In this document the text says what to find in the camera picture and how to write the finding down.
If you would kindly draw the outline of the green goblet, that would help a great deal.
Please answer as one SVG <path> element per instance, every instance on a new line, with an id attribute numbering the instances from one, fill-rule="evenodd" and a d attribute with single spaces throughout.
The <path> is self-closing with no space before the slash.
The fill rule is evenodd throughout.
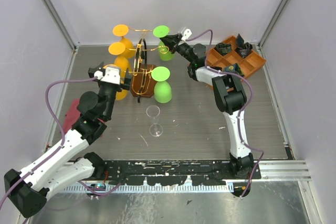
<path id="1" fill-rule="evenodd" d="M 156 81 L 154 87 L 154 97 L 159 103 L 168 103 L 172 99 L 172 89 L 167 82 L 170 71 L 167 67 L 159 66 L 151 72 L 151 77 Z"/>
<path id="2" fill-rule="evenodd" d="M 168 35 L 170 29 L 166 25 L 159 25 L 153 29 L 153 36 L 156 38 L 163 38 Z M 170 52 L 169 48 L 160 40 L 159 42 L 159 57 L 162 61 L 170 61 L 174 58 L 174 54 Z"/>

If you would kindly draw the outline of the orange goblet front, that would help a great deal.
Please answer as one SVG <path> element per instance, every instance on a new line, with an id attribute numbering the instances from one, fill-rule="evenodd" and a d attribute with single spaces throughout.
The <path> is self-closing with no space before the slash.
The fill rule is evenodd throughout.
<path id="1" fill-rule="evenodd" d="M 109 67 L 109 66 L 116 66 L 116 65 L 108 64 L 108 65 L 105 65 L 103 68 L 105 69 L 106 67 Z M 113 84 L 117 87 L 117 92 L 116 92 L 116 95 L 115 95 L 115 100 L 116 101 L 123 100 L 127 96 L 128 90 L 124 87 L 126 71 L 121 70 L 121 73 L 120 73 L 121 83 L 119 85 Z"/>

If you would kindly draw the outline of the orange goblet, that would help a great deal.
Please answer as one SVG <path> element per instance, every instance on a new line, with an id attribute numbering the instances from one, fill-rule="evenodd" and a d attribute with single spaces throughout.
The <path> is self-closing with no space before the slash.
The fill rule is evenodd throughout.
<path id="1" fill-rule="evenodd" d="M 126 51 L 127 51 L 126 46 L 122 42 L 114 42 L 108 48 L 108 52 L 111 55 L 116 56 L 116 58 L 114 60 L 114 65 L 121 68 L 122 71 L 126 71 L 127 69 L 129 69 L 129 70 L 131 69 L 130 62 L 125 57 Z"/>
<path id="2" fill-rule="evenodd" d="M 105 65 L 103 68 L 105 69 L 106 67 L 109 67 L 109 66 L 116 66 L 116 65 L 108 64 L 108 65 Z M 120 73 L 121 83 L 119 85 L 113 84 L 117 87 L 117 92 L 116 92 L 116 95 L 115 95 L 115 100 L 116 101 L 123 100 L 127 96 L 128 90 L 124 87 L 126 71 L 121 70 L 121 73 Z"/>
<path id="3" fill-rule="evenodd" d="M 112 47 L 112 52 L 114 55 L 130 59 L 134 56 L 134 45 L 131 40 L 125 37 L 128 32 L 129 28 L 125 24 L 119 24 L 113 28 L 113 34 L 120 37 L 120 41 Z"/>

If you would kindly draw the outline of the green goblet front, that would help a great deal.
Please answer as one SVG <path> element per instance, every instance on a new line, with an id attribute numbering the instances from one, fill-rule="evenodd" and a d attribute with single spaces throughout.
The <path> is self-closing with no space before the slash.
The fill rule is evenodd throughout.
<path id="1" fill-rule="evenodd" d="M 154 87 L 154 97 L 159 103 L 168 103 L 172 99 L 172 89 L 167 82 L 170 71 L 167 67 L 159 66 L 151 72 L 151 77 L 156 81 Z"/>

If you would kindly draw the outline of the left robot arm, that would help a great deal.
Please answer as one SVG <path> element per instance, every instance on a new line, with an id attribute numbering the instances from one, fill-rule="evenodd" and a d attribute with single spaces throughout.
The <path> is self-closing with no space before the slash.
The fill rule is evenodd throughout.
<path id="1" fill-rule="evenodd" d="M 61 131 L 61 140 L 30 165 L 20 171 L 11 169 L 4 175 L 4 198 L 25 218 L 42 210 L 62 189 L 86 178 L 99 180 L 107 170 L 103 159 L 94 152 L 70 166 L 64 164 L 103 134 L 105 123 L 111 120 L 116 94 L 129 90 L 132 75 L 128 70 L 103 63 L 89 68 L 88 75 L 86 81 L 97 82 L 99 91 L 82 94 L 77 106 L 80 115 L 67 132 Z"/>

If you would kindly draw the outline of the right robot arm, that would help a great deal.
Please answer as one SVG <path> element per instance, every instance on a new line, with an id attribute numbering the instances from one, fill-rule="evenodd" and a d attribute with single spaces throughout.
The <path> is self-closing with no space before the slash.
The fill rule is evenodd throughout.
<path id="1" fill-rule="evenodd" d="M 177 52 L 190 64 L 188 75 L 195 81 L 212 86 L 215 103 L 225 117 L 230 138 L 229 170 L 233 177 L 241 179 L 254 166 L 251 148 L 248 147 L 244 123 L 247 96 L 241 76 L 235 72 L 225 73 L 207 65 L 206 47 L 202 44 L 190 46 L 183 35 L 166 35 L 161 42 L 171 53 Z"/>

